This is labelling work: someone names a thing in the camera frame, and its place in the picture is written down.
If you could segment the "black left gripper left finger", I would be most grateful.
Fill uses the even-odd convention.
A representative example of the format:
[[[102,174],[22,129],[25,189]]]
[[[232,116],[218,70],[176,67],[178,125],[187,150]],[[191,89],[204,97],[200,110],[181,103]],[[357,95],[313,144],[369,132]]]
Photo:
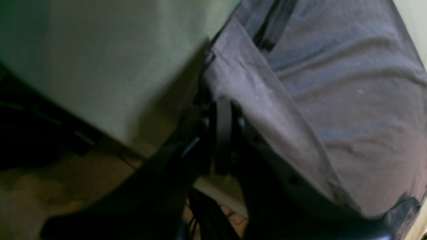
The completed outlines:
[[[178,128],[126,181],[98,202],[44,223],[42,240],[187,240],[182,219],[196,180],[210,172],[215,105],[186,110]]]

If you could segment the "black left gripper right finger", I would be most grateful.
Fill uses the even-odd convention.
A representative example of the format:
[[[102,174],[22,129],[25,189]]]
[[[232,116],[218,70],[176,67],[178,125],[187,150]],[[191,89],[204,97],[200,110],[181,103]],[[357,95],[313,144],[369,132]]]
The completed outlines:
[[[393,240],[368,220],[323,197],[282,160],[229,100],[217,102],[217,173],[239,182],[250,219],[245,240]]]

